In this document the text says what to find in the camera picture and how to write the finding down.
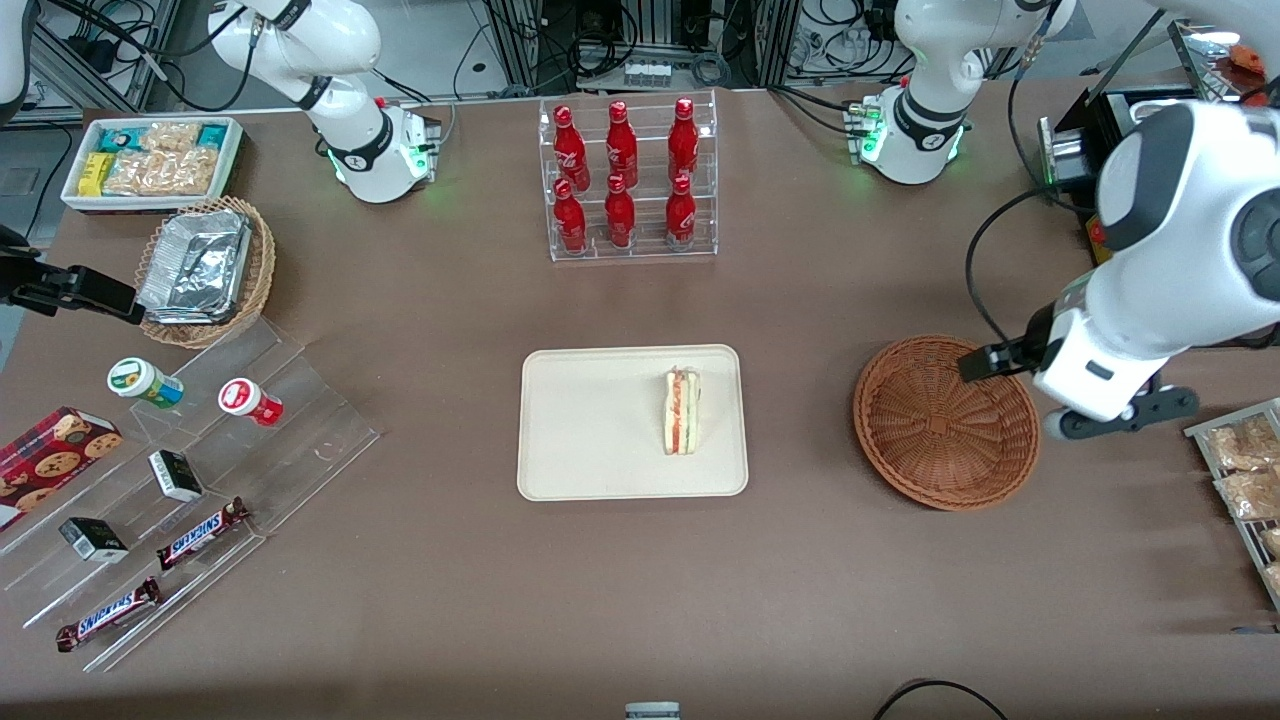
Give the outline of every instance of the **table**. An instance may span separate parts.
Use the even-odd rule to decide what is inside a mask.
[[[1025,132],[1078,87],[1027,82]],[[900,497],[852,439],[877,350],[989,341],[961,261],[1027,183],[1006,88],[988,83],[925,187],[849,167],[836,133],[765,92],[721,92],[721,255],[643,268],[548,260],[535,101],[462,108],[439,181],[385,206],[334,182],[302,114],[243,115],[233,188],[279,247],[268,315],[387,434],[109,674],[0,612],[0,714],[617,717],[669,698],[690,720],[869,717],[937,676],[1010,716],[1274,716],[1276,641],[1228,629],[1275,616],[1179,427],[1046,442],[1028,486],[978,514]],[[52,261],[131,277],[155,223],[68,213]],[[977,277],[1002,323],[1088,269],[1076,232],[1034,202],[993,228]],[[742,495],[521,498],[527,354],[704,342],[742,359]],[[61,404],[123,413],[101,378],[131,354],[186,357],[88,313],[29,315],[0,375],[0,437]],[[1166,379],[1201,392],[1204,419],[1277,395],[1274,364],[1197,352]]]

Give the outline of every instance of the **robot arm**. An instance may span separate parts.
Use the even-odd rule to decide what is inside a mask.
[[[355,77],[372,69],[381,51],[369,10],[349,0],[225,1],[209,14],[210,32],[241,8],[252,12],[219,33],[214,49],[233,68],[248,64],[251,74],[307,113],[329,145],[338,179],[356,197],[388,202],[430,179],[424,119],[379,106]]]
[[[1248,24],[1242,36],[1275,79],[1280,28],[1262,3],[1157,4]],[[1066,406],[1048,430],[1073,439],[1193,414],[1194,392],[1152,382],[1165,363],[1280,323],[1280,111],[1165,108],[1111,152],[1097,193],[1115,256],[1036,313],[1025,336],[960,366],[966,380],[1030,370]]]
[[[915,69],[906,87],[864,99],[860,160],[904,184],[938,177],[982,87],[977,50],[1023,45],[1051,12],[1044,35],[1057,35],[1074,10],[1075,0],[900,0],[893,28]]]
[[[0,0],[0,127],[18,114],[27,96],[31,33],[38,14],[36,0]]]

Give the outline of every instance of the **red bottle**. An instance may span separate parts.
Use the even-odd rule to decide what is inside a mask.
[[[556,232],[561,236],[564,252],[581,255],[586,252],[586,214],[582,213],[582,204],[573,197],[573,187],[567,179],[556,178],[552,187],[556,191],[556,205],[552,208]]]
[[[609,102],[609,135],[604,147],[609,154],[609,173],[621,174],[627,187],[635,187],[640,182],[636,131],[627,120],[627,104],[621,100]]]
[[[667,136],[667,154],[671,182],[676,182],[680,173],[694,177],[698,169],[698,126],[694,124],[694,101],[689,97],[676,100],[676,122]]]
[[[681,173],[671,183],[671,197],[667,199],[667,245],[677,252],[689,250],[694,243],[694,214],[698,204],[689,195],[689,176]]]
[[[627,192],[626,179],[618,173],[609,176],[604,214],[609,219],[609,242],[621,250],[631,247],[636,237],[636,204]]]
[[[573,127],[573,113],[564,105],[553,111],[556,117],[556,164],[561,174],[573,183],[575,192],[591,187],[591,172],[586,169],[586,143],[582,133]]]

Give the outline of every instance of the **brown wicker basket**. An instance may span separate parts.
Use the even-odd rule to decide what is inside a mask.
[[[252,205],[237,197],[207,200],[189,208],[183,208],[178,214],[212,213],[215,210],[236,210],[248,215],[253,222],[253,236],[250,238],[250,255],[244,263],[244,279],[241,284],[239,309],[230,322],[221,325],[161,325],[143,320],[142,332],[151,340],[166,345],[178,345],[188,350],[204,350],[233,329],[252,323],[266,305],[266,297],[271,292],[271,273],[275,272],[275,238],[271,237],[271,228],[266,227],[262,215]],[[151,254],[155,252],[159,237],[160,228],[157,227],[151,233],[151,242],[142,251],[142,261],[138,264],[138,270],[133,274],[133,287],[142,287],[142,281],[147,277],[147,268],[151,266]]]
[[[854,429],[872,465],[940,510],[1007,500],[1039,456],[1041,425],[1021,383],[960,379],[956,360],[973,350],[947,336],[896,342],[867,364],[854,392]]]

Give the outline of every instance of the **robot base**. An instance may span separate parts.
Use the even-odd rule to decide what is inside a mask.
[[[964,128],[956,131],[950,149],[922,151],[893,119],[893,102],[901,94],[901,87],[891,87],[845,111],[845,129],[851,133],[849,156],[855,165],[870,165],[893,182],[923,184],[942,174],[960,152]]]
[[[329,154],[338,179],[365,202],[390,202],[421,182],[435,181],[440,156],[440,127],[403,108],[383,109],[392,120],[392,142],[367,170],[343,168]]]

